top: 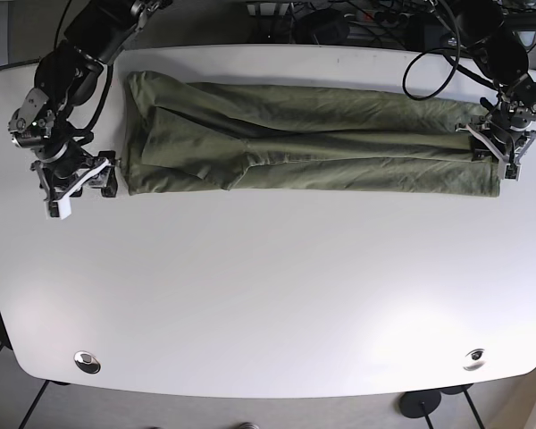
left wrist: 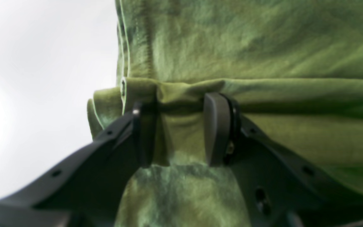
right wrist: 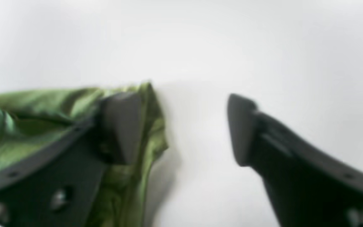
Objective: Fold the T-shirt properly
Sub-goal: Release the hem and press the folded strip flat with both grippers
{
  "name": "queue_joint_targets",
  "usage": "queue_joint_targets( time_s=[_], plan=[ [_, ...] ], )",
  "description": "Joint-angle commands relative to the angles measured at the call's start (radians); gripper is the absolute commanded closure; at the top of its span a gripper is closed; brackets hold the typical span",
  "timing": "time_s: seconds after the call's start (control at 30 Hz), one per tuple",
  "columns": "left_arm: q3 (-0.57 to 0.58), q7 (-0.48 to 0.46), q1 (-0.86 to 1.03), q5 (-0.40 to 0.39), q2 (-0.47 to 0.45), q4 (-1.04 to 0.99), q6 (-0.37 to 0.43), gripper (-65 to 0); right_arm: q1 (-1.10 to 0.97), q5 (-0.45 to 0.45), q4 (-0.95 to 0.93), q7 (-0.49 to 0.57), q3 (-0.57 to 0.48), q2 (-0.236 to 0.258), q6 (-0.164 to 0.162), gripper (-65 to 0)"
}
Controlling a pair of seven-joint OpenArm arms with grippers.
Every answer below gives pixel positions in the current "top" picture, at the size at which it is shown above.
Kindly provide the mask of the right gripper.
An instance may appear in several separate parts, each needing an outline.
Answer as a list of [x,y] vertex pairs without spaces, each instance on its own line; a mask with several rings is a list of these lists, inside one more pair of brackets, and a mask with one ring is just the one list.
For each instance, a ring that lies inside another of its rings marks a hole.
[[97,189],[103,198],[118,192],[116,153],[112,150],[91,155],[85,146],[93,141],[93,127],[105,106],[109,88],[104,88],[88,125],[77,129],[67,121],[65,111],[56,112],[47,94],[30,90],[21,108],[8,123],[16,147],[30,150],[37,158],[30,170],[48,200],[79,198],[85,188]]

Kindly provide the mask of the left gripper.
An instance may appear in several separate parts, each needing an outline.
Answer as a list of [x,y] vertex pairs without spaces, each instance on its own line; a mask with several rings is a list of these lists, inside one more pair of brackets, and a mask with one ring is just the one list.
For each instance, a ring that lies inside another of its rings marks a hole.
[[483,98],[488,112],[474,116],[469,123],[459,123],[456,131],[473,137],[473,161],[494,157],[497,162],[516,163],[536,141],[536,81],[525,73],[512,84],[498,87],[497,103]]

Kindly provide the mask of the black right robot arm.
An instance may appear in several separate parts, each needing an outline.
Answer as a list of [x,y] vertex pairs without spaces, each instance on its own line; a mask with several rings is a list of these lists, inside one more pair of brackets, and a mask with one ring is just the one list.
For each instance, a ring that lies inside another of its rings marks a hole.
[[67,29],[58,29],[53,51],[42,58],[34,85],[8,123],[15,146],[37,158],[30,166],[46,193],[51,218],[71,214],[84,188],[114,198],[116,154],[91,155],[85,146],[104,109],[113,63],[128,42],[168,1],[91,1]]

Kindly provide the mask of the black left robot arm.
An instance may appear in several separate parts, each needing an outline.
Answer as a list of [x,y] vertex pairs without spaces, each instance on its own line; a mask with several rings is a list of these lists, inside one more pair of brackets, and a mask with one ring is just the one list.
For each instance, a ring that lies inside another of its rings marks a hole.
[[451,65],[443,84],[427,96],[416,96],[406,88],[409,69],[403,75],[402,89],[414,101],[436,97],[457,72],[494,89],[497,102],[481,98],[487,113],[456,130],[469,132],[477,143],[474,157],[492,155],[498,160],[502,179],[519,178],[521,160],[536,141],[536,81],[529,73],[529,59],[523,44],[507,26],[500,7],[493,1],[432,1],[431,13],[454,35],[453,48],[436,47]]

